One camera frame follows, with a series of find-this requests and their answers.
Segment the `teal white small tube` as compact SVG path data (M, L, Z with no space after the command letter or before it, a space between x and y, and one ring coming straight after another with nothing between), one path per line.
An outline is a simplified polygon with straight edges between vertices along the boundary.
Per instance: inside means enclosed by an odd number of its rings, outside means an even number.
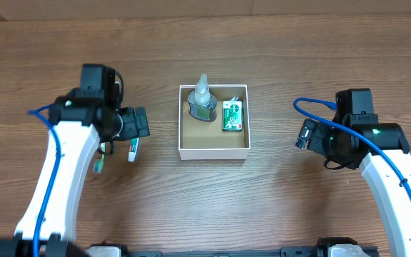
M138 153L138 146L139 146L140 138L132 138L130 140L129 151L128 151L128 161L134 162L137 157Z

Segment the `clear purple liquid bottle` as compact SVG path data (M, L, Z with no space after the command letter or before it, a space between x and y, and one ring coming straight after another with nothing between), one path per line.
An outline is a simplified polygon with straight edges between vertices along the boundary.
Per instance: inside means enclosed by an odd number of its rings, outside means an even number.
M205 122L215 121L218 100L210 92L206 74L201 75L194 90L188 94L188 104L193 118Z

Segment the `green white small packet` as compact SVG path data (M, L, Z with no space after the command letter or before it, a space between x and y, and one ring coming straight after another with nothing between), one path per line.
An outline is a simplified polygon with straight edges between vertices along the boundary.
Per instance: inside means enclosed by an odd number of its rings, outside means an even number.
M243 102L237 96L223 102L224 131L242 131L243 129Z

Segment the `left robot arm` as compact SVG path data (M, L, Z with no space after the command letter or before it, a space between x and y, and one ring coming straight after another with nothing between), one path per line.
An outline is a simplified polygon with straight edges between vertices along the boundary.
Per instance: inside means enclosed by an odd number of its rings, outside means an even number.
M46 158L29 207L12 238L0 238L0 257L127 256L125 245L76 245L76 219L91 159L103 143L150 134L143 107L122 107L121 74L103 64L84 64L80 85L29 114L49 130Z

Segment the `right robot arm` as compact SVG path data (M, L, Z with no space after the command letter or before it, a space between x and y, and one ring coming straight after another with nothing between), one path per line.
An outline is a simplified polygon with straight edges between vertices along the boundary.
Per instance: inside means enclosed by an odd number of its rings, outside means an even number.
M397 123L381 123L369 89L339 91L321 103L332 120L311 114L293 102L306 119L295 145L325 157L335 169L359 169L377 204L393 256L411 256L411 153Z

